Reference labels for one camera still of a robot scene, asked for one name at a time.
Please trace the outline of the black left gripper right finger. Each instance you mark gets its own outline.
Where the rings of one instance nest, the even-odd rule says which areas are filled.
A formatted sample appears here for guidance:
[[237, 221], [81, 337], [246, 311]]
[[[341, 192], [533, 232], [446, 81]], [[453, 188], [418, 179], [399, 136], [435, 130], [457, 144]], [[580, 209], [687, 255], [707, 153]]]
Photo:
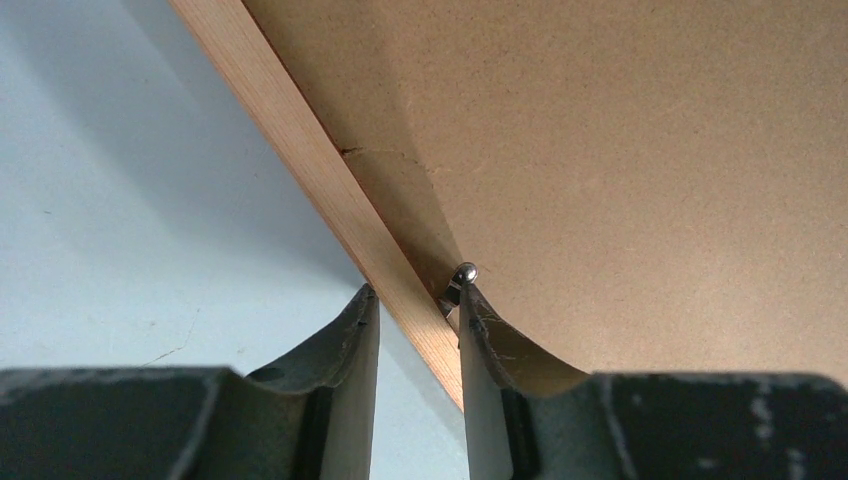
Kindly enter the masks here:
[[818, 375], [586, 373], [460, 295], [474, 479], [843, 479], [847, 393]]

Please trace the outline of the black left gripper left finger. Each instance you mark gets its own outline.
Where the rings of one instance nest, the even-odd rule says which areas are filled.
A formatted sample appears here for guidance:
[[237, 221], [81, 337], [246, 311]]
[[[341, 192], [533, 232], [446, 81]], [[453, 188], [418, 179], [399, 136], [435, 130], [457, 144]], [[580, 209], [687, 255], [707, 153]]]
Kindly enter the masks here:
[[365, 479], [379, 300], [242, 376], [227, 367], [1, 373], [5, 479]]

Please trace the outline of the metal turn clip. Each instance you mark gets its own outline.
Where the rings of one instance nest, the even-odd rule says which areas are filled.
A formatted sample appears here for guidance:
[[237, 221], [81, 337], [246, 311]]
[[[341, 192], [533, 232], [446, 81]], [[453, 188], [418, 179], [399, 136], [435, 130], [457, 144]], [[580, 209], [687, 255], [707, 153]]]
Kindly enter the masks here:
[[467, 284], [473, 284], [478, 274], [478, 268], [472, 262], [463, 262], [456, 267], [447, 286], [436, 299], [438, 309], [445, 319], [448, 319], [459, 306], [463, 287]]

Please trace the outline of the brown fibreboard backing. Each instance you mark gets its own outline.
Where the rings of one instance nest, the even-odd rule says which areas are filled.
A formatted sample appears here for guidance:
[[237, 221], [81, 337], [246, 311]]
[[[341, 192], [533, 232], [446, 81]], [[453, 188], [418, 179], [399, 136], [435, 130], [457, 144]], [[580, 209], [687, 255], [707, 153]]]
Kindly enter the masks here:
[[592, 370], [847, 377], [843, 1], [251, 1], [431, 292]]

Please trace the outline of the wooden picture frame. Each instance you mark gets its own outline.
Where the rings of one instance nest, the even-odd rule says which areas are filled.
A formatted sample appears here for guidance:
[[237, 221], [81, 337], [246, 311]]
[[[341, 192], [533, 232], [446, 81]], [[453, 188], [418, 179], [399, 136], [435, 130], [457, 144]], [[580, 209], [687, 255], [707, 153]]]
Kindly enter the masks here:
[[241, 1], [172, 8], [457, 406], [458, 338]]

